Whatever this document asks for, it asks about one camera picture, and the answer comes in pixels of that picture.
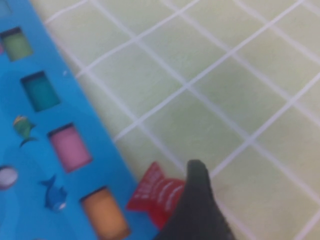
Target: blue cartoon fish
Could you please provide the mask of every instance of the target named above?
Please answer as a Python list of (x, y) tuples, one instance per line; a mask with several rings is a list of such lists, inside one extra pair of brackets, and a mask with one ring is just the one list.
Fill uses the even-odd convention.
[(66, 207), (66, 199), (68, 194), (63, 186), (61, 188), (56, 187), (55, 181), (56, 175), (49, 180), (41, 181), (40, 183), (47, 187), (44, 206), (54, 212), (58, 212)]

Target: pink square slot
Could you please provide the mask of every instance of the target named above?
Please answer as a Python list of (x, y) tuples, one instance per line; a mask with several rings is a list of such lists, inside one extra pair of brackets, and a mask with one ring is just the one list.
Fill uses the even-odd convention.
[(81, 136), (73, 124), (60, 127), (48, 134), (51, 144), (67, 173), (92, 161)]

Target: floor tile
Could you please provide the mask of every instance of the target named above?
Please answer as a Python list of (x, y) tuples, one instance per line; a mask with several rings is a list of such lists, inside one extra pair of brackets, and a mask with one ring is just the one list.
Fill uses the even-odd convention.
[(318, 8), (320, 8), (320, 0), (309, 0), (308, 2), (314, 4)]
[(254, 149), (213, 178), (217, 198), (258, 239), (289, 240), (318, 206)]
[(291, 38), (320, 56), (320, 17), (299, 6), (277, 24)]
[(263, 17), (272, 20), (293, 5), (295, 0), (241, 0), (249, 7), (258, 11)]
[(135, 128), (116, 143), (125, 162), (140, 180), (152, 162), (157, 161), (165, 175), (184, 179), (183, 173), (151, 142), (138, 128)]
[(286, 111), (258, 141), (320, 194), (320, 128), (294, 108)]
[(316, 223), (313, 229), (305, 236), (303, 240), (319, 240), (320, 236), (320, 221)]
[(239, 54), (291, 95), (320, 71), (319, 65), (270, 30), (249, 42)]
[(47, 26), (84, 64), (128, 40), (90, 3), (70, 10)]
[(313, 85), (298, 101), (320, 119), (320, 81)]
[(76, 75), (78, 72), (80, 72), (81, 68), (68, 56), (68, 54), (62, 50), (61, 48), (57, 47), (58, 51), (67, 64), (67, 66), (70, 68), (71, 72)]
[(194, 86), (250, 134), (285, 104), (271, 88), (232, 58)]
[(139, 116), (181, 87), (136, 45), (113, 54), (92, 71)]
[(187, 80), (194, 78), (224, 54), (178, 17), (143, 40)]
[(99, 1), (136, 34), (144, 32), (173, 14), (160, 0)]
[(132, 123), (131, 119), (91, 80), (89, 76), (82, 75), (78, 78), (78, 82), (83, 88), (88, 100), (97, 111), (101, 121), (106, 126), (111, 137), (114, 137)]
[(178, 159), (186, 163), (200, 159), (209, 170), (242, 143), (232, 129), (188, 92), (149, 117), (145, 124)]
[(187, 4), (194, 2), (194, 0), (169, 0), (169, 1), (179, 8), (183, 8)]
[(263, 26), (232, 0), (201, 0), (186, 13), (231, 47), (235, 47)]
[(68, 8), (81, 0), (30, 0), (42, 20), (50, 18), (56, 12)]

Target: black object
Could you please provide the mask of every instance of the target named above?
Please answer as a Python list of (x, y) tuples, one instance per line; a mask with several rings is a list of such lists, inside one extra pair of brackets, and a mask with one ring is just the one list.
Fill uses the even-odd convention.
[(154, 240), (236, 240), (212, 193), (208, 170), (190, 160), (177, 207)]

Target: white grout line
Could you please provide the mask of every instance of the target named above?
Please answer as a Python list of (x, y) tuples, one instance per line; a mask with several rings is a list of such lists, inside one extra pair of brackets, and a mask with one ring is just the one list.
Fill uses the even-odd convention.
[(151, 34), (152, 32), (154, 32), (155, 30), (157, 30), (158, 28), (160, 28), (162, 25), (166, 24), (167, 22), (171, 21), (172, 19), (174, 19), (176, 16), (178, 16), (180, 13), (183, 13), (184, 11), (186, 11), (187, 9), (191, 8), (193, 5), (195, 5), (197, 2), (199, 2), (200, 0), (193, 0), (190, 3), (188, 3), (186, 6), (184, 6), (183, 8), (181, 8), (179, 11), (173, 13), (172, 15), (166, 17), (165, 19), (161, 20), (160, 22), (158, 22), (157, 24), (155, 24), (154, 26), (148, 28), (147, 30), (145, 30), (144, 32), (140, 33), (139, 35), (133, 37), (132, 39), (130, 39), (129, 41), (122, 43), (121, 45), (117, 46), (116, 48), (104, 53), (103, 55), (101, 55), (100, 57), (98, 57), (96, 60), (94, 60), (92, 63), (90, 63), (87, 67), (85, 67), (83, 70), (81, 70), (76, 77), (79, 77), (81, 75), (83, 75), (84, 73), (86, 73), (86, 71), (92, 69), (94, 66), (96, 66), (97, 64), (99, 64), (101, 61), (103, 61), (104, 59), (108, 58), (109, 56), (113, 55), (114, 53), (124, 49), (125, 47), (136, 43), (138, 40), (142, 39), (143, 37)]
[[(252, 17), (258, 19), (260, 22), (262, 22), (263, 24), (266, 24), (268, 21), (261, 16), (256, 10), (254, 10), (253, 8), (247, 6), (245, 3), (243, 3), (241, 0), (233, 0), (233, 2), (242, 10), (244, 10), (246, 13), (248, 13), (249, 15), (251, 15)], [(272, 31), (274, 31), (279, 37), (281, 37), (284, 41), (286, 41), (289, 45), (291, 45), (293, 48), (295, 48), (296, 50), (298, 50), (299, 52), (301, 52), (303, 55), (305, 55), (306, 57), (308, 57), (310, 60), (312, 60), (313, 62), (317, 63), (318, 65), (320, 65), (320, 57), (313, 53), (312, 51), (310, 51), (310, 49), (308, 49), (307, 47), (305, 47), (304, 45), (302, 45), (301, 43), (299, 43), (296, 40), (293, 40), (289, 35), (287, 35), (285, 32), (283, 32), (279, 27), (273, 25), (270, 27), (270, 29)]]
[(293, 238), (293, 240), (303, 240), (309, 232), (314, 228), (317, 222), (320, 220), (320, 209), (315, 215), (306, 223), (302, 230)]
[[(61, 48), (63, 49), (69, 56), (70, 58), (79, 65), (79, 67), (84, 67), (84, 64), (81, 63), (81, 61), (72, 54), (72, 52), (70, 52), (68, 50), (67, 47), (64, 46), (64, 44), (62, 42), (60, 42), (57, 38), (55, 38), (53, 35), (51, 36), (52, 39), (54, 39), (55, 43)], [(118, 99), (118, 97), (103, 83), (103, 81), (101, 81), (96, 75), (94, 75), (92, 72), (88, 71), (86, 73), (91, 80), (97, 85), (99, 86), (107, 95), (108, 97), (111, 98), (111, 100), (113, 100), (118, 107), (130, 118), (132, 119), (132, 121), (137, 121), (137, 117), (126, 107), (126, 105), (124, 103), (122, 103), (122, 101), (120, 99)], [(138, 125), (138, 127), (142, 130), (142, 132), (144, 132), (144, 134), (146, 136), (148, 136), (151, 141), (153, 142), (153, 144), (155, 146), (157, 146), (160, 151), (181, 171), (185, 170), (185, 166), (181, 163), (181, 161), (179, 161), (167, 148), (166, 146), (164, 146), (162, 144), (162, 142), (157, 139), (157, 137), (155, 137), (142, 123)]]
[[(270, 117), (261, 127), (259, 127), (249, 138), (245, 140), (243, 144), (241, 144), (237, 149), (235, 149), (226, 159), (224, 159), (213, 171), (210, 172), (210, 177), (213, 178), (216, 176), (222, 169), (224, 169), (229, 163), (232, 162), (232, 160), (242, 153), (248, 146), (252, 145), (254, 148), (257, 149), (257, 146), (259, 146), (257, 143), (255, 143), (255, 140), (258, 136), (260, 136), (269, 126), (271, 126), (285, 111), (287, 111), (301, 96), (303, 96), (316, 82), (318, 82), (320, 79), (320, 73), (318, 73), (311, 81), (309, 81), (297, 94), (295, 94), (290, 101), (288, 101), (282, 108), (280, 108), (272, 117)], [(302, 181), (294, 176), (293, 173), (291, 173), (290, 179), (297, 183), (299, 186), (305, 186), (305, 183), (302, 183)], [(320, 198), (317, 194), (313, 193), (310, 196), (312, 199), (314, 199), (317, 203), (320, 204)]]
[(276, 159), (269, 151), (262, 148), (258, 143), (253, 142), (252, 146), (260, 153), (261, 156), (265, 157), (268, 161), (273, 163), (284, 175), (287, 176), (293, 183), (295, 183), (300, 189), (307, 193), (307, 195), (317, 204), (320, 205), (320, 196), (306, 183), (301, 181), (287, 166)]
[(211, 72), (214, 68), (219, 66), (221, 63), (223, 63), (227, 58), (231, 57), (234, 53), (236, 53), (239, 49), (241, 49), (243, 46), (248, 44), (250, 41), (255, 39), (259, 34), (267, 30), (270, 26), (272, 26), (274, 23), (279, 21), (282, 17), (284, 17), (286, 14), (288, 14), (290, 11), (298, 7), (304, 0), (299, 0), (295, 4), (291, 5), (289, 8), (287, 8), (285, 11), (283, 11), (281, 14), (279, 14), (277, 17), (275, 17), (273, 20), (268, 22), (266, 25), (264, 25), (262, 28), (254, 32), (251, 36), (249, 36), (247, 39), (242, 41), (240, 44), (238, 44), (236, 47), (228, 51), (225, 55), (223, 55), (221, 58), (219, 58), (216, 62), (214, 62), (212, 65), (207, 67), (204, 71), (199, 73), (196, 77), (194, 77), (191, 81), (189, 81), (187, 84), (185, 84), (182, 88), (168, 96), (163, 102), (159, 103), (157, 106), (155, 106), (150, 111), (146, 112), (144, 115), (142, 115), (140, 118), (138, 118), (137, 121), (133, 122), (126, 128), (124, 128), (117, 136), (115, 136), (114, 140), (118, 141), (120, 138), (122, 138), (125, 134), (130, 132), (132, 129), (134, 129), (138, 124), (142, 123), (144, 120), (146, 120), (148, 117), (150, 117), (152, 114), (163, 108), (167, 103), (169, 103), (171, 100), (176, 98), (178, 95), (180, 95), (184, 90), (189, 88), (191, 85), (196, 83), (198, 80), (203, 78), (205, 75), (207, 75), (209, 72)]
[[(175, 7), (172, 3), (170, 3), (167, 0), (161, 0), (168, 8), (170, 8), (173, 11), (177, 10), (177, 7)], [(188, 15), (186, 15), (185, 13), (181, 13), (180, 16), (188, 23), (190, 24), (192, 27), (194, 27), (196, 30), (198, 30), (198, 32), (200, 32), (200, 34), (202, 34), (203, 36), (205, 36), (207, 39), (209, 39), (212, 43), (220, 46), (223, 50), (228, 51), (229, 47), (224, 44), (223, 42), (221, 42), (220, 40), (218, 40), (217, 38), (215, 38), (209, 31), (207, 31), (203, 26), (201, 26), (197, 21), (193, 20), (191, 17), (189, 17)], [(233, 58), (235, 58), (239, 64), (241, 64), (243, 67), (245, 67), (246, 69), (248, 69), (253, 75), (255, 75), (258, 79), (260, 79), (264, 84), (266, 84), (268, 87), (270, 87), (272, 90), (274, 90), (276, 93), (278, 93), (283, 99), (285, 99), (287, 102), (290, 101), (291, 96), (286, 93), (284, 90), (282, 90), (280, 87), (278, 87), (276, 84), (274, 84), (268, 77), (266, 77), (264, 74), (260, 73), (258, 70), (256, 70), (253, 66), (251, 66), (248, 62), (246, 62), (244, 59), (240, 58), (236, 53), (233, 55)], [(207, 106), (210, 106), (210, 101), (207, 100), (208, 102), (206, 102), (205, 104)], [(316, 125), (318, 125), (318, 127), (320, 127), (320, 120), (314, 116), (313, 113), (309, 112), (303, 105), (299, 104), (298, 102), (295, 102), (293, 105), (295, 108), (297, 108), (302, 114), (304, 114), (307, 118), (309, 118), (312, 122), (314, 122)], [(221, 114), (221, 111), (219, 109), (212, 109), (212, 107), (209, 107), (213, 112), (217, 113), (218, 115), (221, 117), (221, 115), (223, 116), (223, 114)], [(230, 121), (225, 120), (225, 118), (221, 117), (229, 126), (235, 125), (232, 122), (230, 123)], [(244, 139), (248, 138), (248, 134), (243, 131), (242, 129), (239, 129), (239, 127), (237, 125), (234, 126), (235, 131), (242, 136)], [(236, 152), (233, 153), (233, 155), (230, 155), (229, 157), (231, 159), (233, 159), (235, 156), (237, 155)], [(270, 157), (269, 159), (271, 159), (272, 162), (276, 162), (274, 161), (274, 157)], [(280, 169), (282, 169), (282, 172), (284, 172), (290, 179), (293, 179), (295, 183), (297, 183), (302, 189), (304, 188), (306, 190), (306, 192), (308, 192), (308, 194), (310, 196), (313, 196), (312, 198), (316, 201), (319, 200), (319, 197), (317, 194), (315, 194), (310, 188), (309, 186), (307, 186), (306, 184), (304, 184), (303, 182), (301, 182), (300, 180), (297, 179), (297, 177), (294, 176), (294, 174), (289, 174), (288, 171), (286, 171), (284, 169), (283, 166), (279, 167)]]
[(217, 205), (223, 212), (223, 215), (231, 220), (241, 232), (249, 238), (249, 240), (258, 240), (258, 238), (251, 232), (249, 228), (247, 228), (240, 220), (238, 220), (232, 213), (231, 211), (217, 198), (215, 199)]
[[(128, 34), (131, 38), (135, 37), (135, 34), (131, 32), (129, 29), (127, 29), (119, 20), (117, 20), (107, 9), (99, 5), (96, 0), (90, 0), (95, 7), (97, 7), (108, 19), (110, 19), (118, 28), (120, 28), (123, 32)], [(203, 102), (213, 113), (218, 115), (227, 125), (229, 125), (232, 129), (234, 129), (242, 138), (245, 139), (245, 142), (238, 147), (233, 153), (231, 153), (224, 161), (221, 162), (215, 168), (211, 173), (210, 176), (213, 177), (216, 174), (218, 174), (223, 168), (225, 168), (239, 153), (241, 153), (246, 147), (253, 144), (254, 140), (267, 129), (272, 123), (274, 123), (288, 108), (290, 108), (305, 92), (307, 92), (320, 78), (320, 73), (313, 78), (308, 84), (305, 85), (305, 87), (300, 90), (293, 98), (289, 99), (287, 104), (285, 104), (278, 112), (276, 112), (267, 122), (265, 122), (255, 133), (253, 133), (251, 136), (248, 136), (248, 134), (241, 129), (236, 123), (234, 123), (232, 120), (230, 120), (223, 111), (220, 110), (219, 107), (217, 107), (214, 103), (210, 102), (204, 95), (198, 93), (192, 86), (187, 86), (186, 80), (180, 76), (178, 73), (176, 73), (172, 68), (170, 68), (157, 54), (155, 54), (151, 49), (149, 49), (143, 42), (137, 42), (137, 44), (144, 49), (155, 61), (160, 64), (161, 67), (163, 67), (169, 74), (171, 74), (173, 77), (175, 77), (179, 82), (184, 84), (188, 88), (190, 92), (192, 92), (196, 98), (198, 98), (201, 102)], [(308, 191), (308, 186), (301, 181), (298, 177), (296, 177), (293, 173), (291, 173), (287, 168), (280, 167), (280, 170), (282, 170), (289, 179), (291, 179), (293, 182), (295, 182), (299, 187), (303, 186), (303, 189), (306, 189), (306, 193), (310, 194), (310, 197), (312, 199), (315, 199), (316, 201), (319, 201), (320, 199), (318, 196), (311, 190)]]
[(69, 12), (70, 10), (73, 10), (73, 9), (80, 7), (83, 4), (85, 4), (86, 2), (87, 2), (87, 0), (82, 0), (80, 2), (77, 2), (74, 5), (68, 6), (64, 9), (61, 9), (60, 11), (57, 11), (55, 14), (53, 14), (51, 17), (49, 17), (47, 20), (45, 20), (44, 24), (49, 24), (50, 22), (52, 22), (53, 20), (58, 18), (60, 15), (65, 14), (66, 12)]
[(317, 15), (318, 17), (320, 17), (320, 8), (316, 5), (314, 5), (311, 2), (305, 1), (302, 6), (304, 6), (307, 10), (309, 10), (310, 12), (314, 13), (315, 15)]
[[(173, 6), (170, 2), (166, 0), (161, 0), (168, 8), (172, 9), (173, 11), (176, 11), (177, 8)], [(229, 47), (224, 44), (223, 42), (216, 39), (211, 33), (209, 33), (204, 27), (202, 27), (197, 21), (194, 21), (192, 18), (190, 18), (185, 13), (180, 14), (180, 16), (192, 27), (197, 29), (203, 36), (207, 37), (212, 43), (219, 46), (221, 49), (228, 51)], [(254, 69), (249, 63), (244, 62), (243, 59), (241, 59), (239, 56), (234, 54), (233, 56), (243, 67), (247, 68), (252, 74), (254, 74), (258, 79), (262, 80), (264, 83), (266, 83), (271, 89), (273, 89), (276, 93), (281, 95), (285, 100), (289, 100), (290, 96), (283, 91), (281, 88), (279, 88), (276, 84), (274, 84), (270, 79), (268, 79), (266, 76), (261, 76), (262, 73)], [(301, 110), (309, 119), (312, 119), (313, 121), (316, 121), (318, 126), (320, 126), (319, 121), (316, 120), (317, 118), (314, 116), (311, 116), (310, 113), (306, 114), (306, 109), (303, 108), (300, 104), (296, 103), (295, 107)], [(293, 182), (298, 185), (301, 189), (303, 189), (307, 194), (318, 204), (320, 204), (320, 198), (319, 195), (316, 194), (307, 184), (305, 184), (303, 181), (301, 181), (299, 178), (297, 178), (284, 164), (282, 164), (280, 161), (278, 161), (274, 156), (272, 156), (270, 153), (268, 153), (266, 150), (264, 150), (261, 146), (259, 146), (257, 143), (253, 143), (252, 146), (258, 150), (258, 152), (269, 159), (279, 170), (281, 170), (289, 179), (293, 180)], [(303, 228), (303, 230), (297, 235), (297, 237), (294, 238), (294, 240), (302, 240), (304, 236), (313, 228), (313, 226), (318, 222), (320, 219), (320, 211), (316, 213), (316, 215), (307, 223), (307, 225)], [(246, 232), (247, 237), (250, 237), (250, 239), (254, 239), (252, 236), (248, 236), (248, 232)]]

